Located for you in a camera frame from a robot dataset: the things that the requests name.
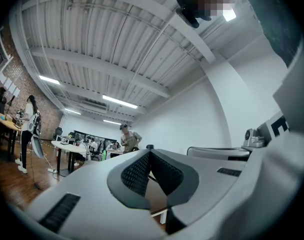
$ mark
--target pipe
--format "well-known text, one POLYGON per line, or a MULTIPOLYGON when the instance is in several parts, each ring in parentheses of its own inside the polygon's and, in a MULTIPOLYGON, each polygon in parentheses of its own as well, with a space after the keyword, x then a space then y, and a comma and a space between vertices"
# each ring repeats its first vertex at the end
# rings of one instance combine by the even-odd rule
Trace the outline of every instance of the pipe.
MULTIPOLYGON (((143 59, 141 60, 139 66, 137 67, 137 70, 135 71, 134 73, 134 76, 132 77, 130 83, 128 84, 125 92, 124 92, 124 95, 123 95, 123 99, 125 98, 125 96, 127 95, 127 92, 128 90, 130 89, 130 86, 134 80, 134 78, 136 77, 136 75, 138 74, 138 72, 140 71, 144 61, 146 60, 146 58, 148 57, 149 53, 151 52, 151 50, 153 49, 154 45, 157 43, 157 41, 160 39, 161 35, 163 34, 163 32, 166 30, 166 28, 170 25, 172 19, 174 18, 174 16, 176 15, 175 12, 172 13, 170 19, 168 20, 168 22, 165 22, 163 27, 161 28, 160 32, 157 34, 157 36, 155 37, 154 41, 151 43, 150 47, 148 48, 148 50, 146 51, 145 55, 143 56, 143 59)), ((118 112, 118 108, 119 107, 116 107, 116 111, 115 111, 115 115, 117 115, 117 112, 118 112)))
MULTIPOLYGON (((46 64, 47 64, 48 68, 50 69, 50 72, 51 72, 52 76, 54 77, 53 71, 52 71, 50 63, 48 61, 46 51, 44 50, 43 40, 42 40, 42 37, 41 37, 41 30, 40 30, 40 23, 39 23, 39 4, 40 4, 40 0, 36 0, 36 26, 37 26, 38 37, 40 38, 41 48, 42 48, 42 51, 43 51, 43 54, 44 54, 46 64)), ((64 97, 66 98, 67 102, 73 107, 73 105, 69 101, 68 97, 65 95, 65 93, 61 89, 61 87, 59 86, 58 88, 60 89, 60 91, 64 95, 64 97)))

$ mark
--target fluorescent light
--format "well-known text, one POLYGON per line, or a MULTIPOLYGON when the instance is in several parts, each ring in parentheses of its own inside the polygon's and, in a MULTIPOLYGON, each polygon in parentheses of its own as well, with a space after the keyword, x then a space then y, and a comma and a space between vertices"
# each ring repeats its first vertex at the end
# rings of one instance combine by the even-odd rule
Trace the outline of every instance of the fluorescent light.
POLYGON ((53 84, 57 84, 57 85, 60 85, 59 81, 58 80, 54 80, 54 79, 51 79, 51 78, 48 78, 48 77, 45 77, 45 76, 42 76, 42 75, 39 75, 39 77, 44 80, 44 81, 48 81, 48 82, 51 82, 53 84))
POLYGON ((112 122, 112 121, 108 121, 108 120, 103 120, 104 122, 107 122, 107 123, 111 123, 111 124, 116 124, 116 125, 121 125, 119 122, 112 122))
POLYGON ((102 95, 102 98, 105 99, 105 100, 108 100, 108 101, 110 101, 110 102, 115 102, 115 103, 119 103, 119 104, 121 104, 121 105, 130 107, 130 108, 132 108, 132 109, 136 109, 136 108, 138 107, 138 106, 136 106, 136 105, 133 105, 133 104, 124 102, 124 101, 119 100, 119 99, 116 99, 116 98, 111 98, 111 97, 108 97, 108 96, 105 96, 105 95, 102 95))
POLYGON ((78 115, 81 115, 81 113, 79 113, 79 112, 75 112, 75 111, 70 110, 70 109, 67 109, 67 108, 65 108, 65 110, 66 110, 66 111, 69 111, 69 112, 72 112, 72 113, 76 113, 76 114, 78 114, 78 115))
POLYGON ((223 16, 227 22, 229 22, 230 20, 233 20, 237 17, 236 13, 234 12, 234 10, 232 8, 229 10, 223 10, 223 16))

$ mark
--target man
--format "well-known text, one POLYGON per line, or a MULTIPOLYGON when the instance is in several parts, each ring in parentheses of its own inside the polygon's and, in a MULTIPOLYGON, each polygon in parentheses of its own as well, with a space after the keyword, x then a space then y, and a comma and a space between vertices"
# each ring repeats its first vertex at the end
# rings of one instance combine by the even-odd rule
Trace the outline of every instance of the man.
POLYGON ((133 130, 128 130, 128 125, 123 123, 120 125, 121 135, 121 145, 124 147, 123 154, 135 151, 138 148, 138 144, 142 140, 142 137, 133 130))
POLYGON ((75 163, 74 163, 74 166, 79 166, 79 161, 81 162, 84 162, 86 160, 86 157, 87 157, 87 151, 88 151, 88 146, 86 144, 84 144, 83 142, 81 142, 80 139, 76 139, 75 140, 75 145, 78 147, 78 146, 81 146, 83 148, 85 148, 85 152, 82 152, 82 153, 75 153, 75 156, 74 156, 74 159, 75 159, 75 163))
POLYGON ((93 150, 90 150, 91 153, 98 151, 98 144, 94 141, 94 138, 91 139, 90 147, 93 149, 93 150))

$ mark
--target round table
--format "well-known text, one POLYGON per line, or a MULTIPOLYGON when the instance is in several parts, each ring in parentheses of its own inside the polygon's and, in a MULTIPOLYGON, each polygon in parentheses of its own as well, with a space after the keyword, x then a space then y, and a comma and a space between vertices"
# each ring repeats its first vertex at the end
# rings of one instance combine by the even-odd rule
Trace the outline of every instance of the round table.
POLYGON ((74 171, 74 160, 75 160, 74 153, 84 153, 84 152, 87 152, 87 150, 82 146, 75 146, 72 144, 64 145, 62 143, 64 143, 64 142, 55 141, 55 140, 51 141, 51 144, 58 148, 57 165, 56 165, 57 174, 66 177, 74 171), (67 170, 64 170, 60 173, 60 160, 61 160, 62 150, 68 151, 69 155, 68 155, 67 170))
POLYGON ((12 122, 12 117, 7 116, 7 120, 3 120, 1 116, 5 117, 5 115, 0 113, 0 123, 8 129, 9 137, 7 142, 7 151, 1 150, 1 138, 4 132, 4 127, 0 127, 0 158, 7 162, 14 162, 14 148, 16 143, 16 136, 17 132, 21 131, 21 128, 18 127, 14 122, 12 122))

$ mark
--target vent grille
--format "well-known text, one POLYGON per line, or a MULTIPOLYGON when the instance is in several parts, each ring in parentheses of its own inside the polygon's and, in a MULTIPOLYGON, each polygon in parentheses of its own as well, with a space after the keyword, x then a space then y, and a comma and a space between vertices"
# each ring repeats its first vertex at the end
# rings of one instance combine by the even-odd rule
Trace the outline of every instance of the vent grille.
POLYGON ((45 217, 40 221, 40 224, 48 230, 57 233, 79 202, 80 198, 80 196, 71 193, 65 194, 45 215, 45 217))

